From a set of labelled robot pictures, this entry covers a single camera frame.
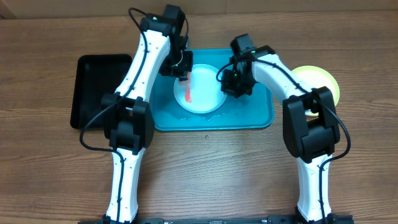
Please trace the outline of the green pink sponge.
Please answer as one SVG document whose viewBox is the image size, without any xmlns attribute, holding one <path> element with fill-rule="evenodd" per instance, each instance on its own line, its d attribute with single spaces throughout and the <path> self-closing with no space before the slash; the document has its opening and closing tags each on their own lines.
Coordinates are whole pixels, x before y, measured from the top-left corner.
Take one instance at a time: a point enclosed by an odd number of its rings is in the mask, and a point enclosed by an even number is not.
<svg viewBox="0 0 398 224">
<path fill-rule="evenodd" d="M 182 87 L 189 88 L 190 87 L 190 82 L 191 82 L 191 78 L 190 77 L 191 77 L 191 72 L 187 72 L 187 79 L 183 80 L 183 81 L 178 80 L 177 83 L 180 86 L 182 86 Z"/>
</svg>

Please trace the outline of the light blue plate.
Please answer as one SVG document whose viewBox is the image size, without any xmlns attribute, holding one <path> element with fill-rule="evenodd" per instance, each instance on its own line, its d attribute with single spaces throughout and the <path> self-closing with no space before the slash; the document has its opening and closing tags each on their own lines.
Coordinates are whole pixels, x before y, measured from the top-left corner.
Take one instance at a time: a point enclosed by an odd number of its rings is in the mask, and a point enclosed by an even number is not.
<svg viewBox="0 0 398 224">
<path fill-rule="evenodd" d="M 226 100 L 221 83 L 216 80 L 218 69 L 207 64 L 195 64 L 191 71 L 190 87 L 174 82 L 174 97 L 185 110 L 205 114 L 217 110 Z"/>
</svg>

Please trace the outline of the yellow green plate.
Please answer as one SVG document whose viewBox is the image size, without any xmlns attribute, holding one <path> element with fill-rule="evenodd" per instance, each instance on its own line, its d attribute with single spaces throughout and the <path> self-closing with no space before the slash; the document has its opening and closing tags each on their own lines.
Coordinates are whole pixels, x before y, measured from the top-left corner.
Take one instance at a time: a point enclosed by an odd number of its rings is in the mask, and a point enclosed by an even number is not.
<svg viewBox="0 0 398 224">
<path fill-rule="evenodd" d="M 313 85 L 315 88 L 327 87 L 333 95 L 334 105 L 340 99 L 340 88 L 335 78 L 326 70 L 312 65 L 297 67 L 292 72 L 301 78 L 305 83 Z"/>
</svg>

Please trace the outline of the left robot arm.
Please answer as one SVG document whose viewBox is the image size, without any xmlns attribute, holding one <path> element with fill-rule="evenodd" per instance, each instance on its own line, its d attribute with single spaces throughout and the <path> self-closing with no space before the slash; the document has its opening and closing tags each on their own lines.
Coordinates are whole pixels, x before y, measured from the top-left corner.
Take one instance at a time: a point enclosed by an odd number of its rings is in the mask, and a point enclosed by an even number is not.
<svg viewBox="0 0 398 224">
<path fill-rule="evenodd" d="M 154 81 L 158 74 L 186 81 L 193 67 L 188 36 L 181 34 L 188 22 L 180 7 L 168 4 L 160 16 L 146 13 L 137 26 L 139 46 L 129 70 L 115 92 L 101 99 L 113 156 L 111 200 L 101 223 L 134 223 L 141 160 L 154 136 L 149 105 Z"/>
</svg>

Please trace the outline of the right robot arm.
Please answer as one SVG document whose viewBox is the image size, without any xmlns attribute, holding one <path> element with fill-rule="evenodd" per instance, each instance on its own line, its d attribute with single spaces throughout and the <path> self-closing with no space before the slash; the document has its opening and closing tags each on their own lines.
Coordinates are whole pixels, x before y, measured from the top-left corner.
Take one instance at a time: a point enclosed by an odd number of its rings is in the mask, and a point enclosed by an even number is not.
<svg viewBox="0 0 398 224">
<path fill-rule="evenodd" d="M 268 45 L 256 47 L 248 34 L 235 37 L 233 55 L 217 73 L 221 91 L 239 98 L 251 95 L 255 84 L 264 85 L 282 105 L 285 146 L 296 158 L 299 200 L 296 221 L 330 223 L 328 168 L 340 140 L 332 92 L 315 88 L 296 76 Z"/>
</svg>

